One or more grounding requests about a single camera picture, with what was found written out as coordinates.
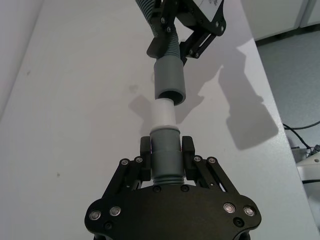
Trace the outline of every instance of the white table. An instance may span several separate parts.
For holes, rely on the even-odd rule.
[[[185,65],[181,133],[258,205],[253,240],[319,239],[241,4],[224,9],[225,34]],[[134,1],[44,2],[0,123],[1,239],[92,239],[89,204],[150,129],[151,40]]]

